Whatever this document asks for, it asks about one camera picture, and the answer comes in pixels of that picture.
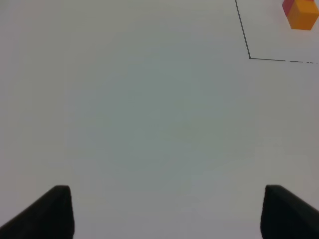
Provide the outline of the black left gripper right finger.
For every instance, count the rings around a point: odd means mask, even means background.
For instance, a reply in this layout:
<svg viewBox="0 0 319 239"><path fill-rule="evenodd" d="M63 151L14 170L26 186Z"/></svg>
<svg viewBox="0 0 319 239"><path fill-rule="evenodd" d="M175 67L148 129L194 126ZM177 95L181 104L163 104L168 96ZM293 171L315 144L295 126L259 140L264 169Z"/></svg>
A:
<svg viewBox="0 0 319 239"><path fill-rule="evenodd" d="M281 185L267 185L262 206L264 239L318 239L319 211Z"/></svg>

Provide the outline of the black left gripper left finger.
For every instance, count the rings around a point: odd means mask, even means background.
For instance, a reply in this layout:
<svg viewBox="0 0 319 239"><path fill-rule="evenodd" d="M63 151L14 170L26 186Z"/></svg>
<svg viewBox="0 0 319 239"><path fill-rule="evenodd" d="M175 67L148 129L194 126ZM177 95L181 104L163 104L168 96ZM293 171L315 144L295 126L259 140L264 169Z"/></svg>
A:
<svg viewBox="0 0 319 239"><path fill-rule="evenodd" d="M72 239L75 220L71 189L56 185L0 227L2 239Z"/></svg>

